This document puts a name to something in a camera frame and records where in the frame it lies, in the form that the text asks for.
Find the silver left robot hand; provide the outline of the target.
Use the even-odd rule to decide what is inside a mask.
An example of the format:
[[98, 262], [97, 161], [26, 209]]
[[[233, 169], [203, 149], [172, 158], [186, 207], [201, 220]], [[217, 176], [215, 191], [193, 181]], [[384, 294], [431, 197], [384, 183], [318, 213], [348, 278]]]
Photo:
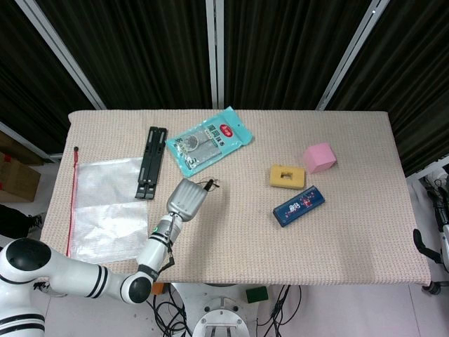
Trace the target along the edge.
[[214, 186], [213, 179], [195, 183], [183, 178], [167, 201], [167, 211], [178, 215], [183, 222], [191, 221]]

